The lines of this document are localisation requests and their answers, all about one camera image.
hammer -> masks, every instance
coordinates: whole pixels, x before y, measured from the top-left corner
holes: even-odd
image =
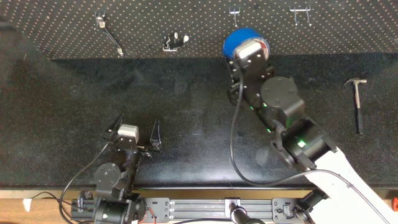
[[[358,93],[358,84],[359,83],[367,83],[367,80],[362,80],[359,78],[350,78],[345,84],[352,82],[354,83],[355,88],[355,103],[356,103],[356,124],[359,134],[363,134],[363,120],[361,114],[361,102],[359,101],[359,93]]]

black work surface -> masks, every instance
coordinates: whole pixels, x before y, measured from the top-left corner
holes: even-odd
[[[372,187],[398,187],[398,55],[271,57],[277,74],[292,76],[307,114],[323,126]],[[119,114],[149,140],[160,119],[163,150],[143,158],[136,188],[248,187],[229,161],[233,106],[222,58],[147,60],[18,60],[1,90],[0,184],[3,189],[60,189],[104,145],[103,131]],[[356,134],[353,86],[361,85],[365,134]],[[244,103],[236,131],[236,162],[249,179],[266,182],[295,173],[269,149],[271,135]],[[93,187],[106,152],[74,183]],[[298,179],[279,187],[307,188]]]

blue tape roll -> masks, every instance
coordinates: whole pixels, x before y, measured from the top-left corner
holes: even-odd
[[[260,34],[258,34],[254,29],[252,28],[242,28],[234,31],[232,34],[230,34],[225,42],[224,42],[224,47],[223,47],[223,54],[225,57],[230,58],[231,60],[233,59],[234,51],[236,47],[239,47],[243,42],[249,40],[249,39],[262,39],[264,40]]]

perforated metal panel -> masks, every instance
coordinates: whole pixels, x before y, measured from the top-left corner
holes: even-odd
[[[297,13],[290,7],[311,7]],[[239,27],[253,27],[271,54],[398,52],[396,0],[3,0],[0,15],[20,29],[48,58],[113,58],[115,46],[96,29],[94,13],[127,58],[219,57],[234,31],[230,7],[240,7]],[[178,52],[163,52],[167,34],[187,34]]]

hammer head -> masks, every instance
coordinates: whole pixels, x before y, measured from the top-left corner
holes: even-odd
[[[368,81],[367,81],[367,80],[362,80],[362,79],[360,79],[360,78],[350,78],[350,79],[347,80],[347,82],[344,83],[344,84],[347,84],[347,83],[349,83],[349,82],[354,83],[354,85],[358,85],[359,83],[365,84],[365,83],[367,83]]]

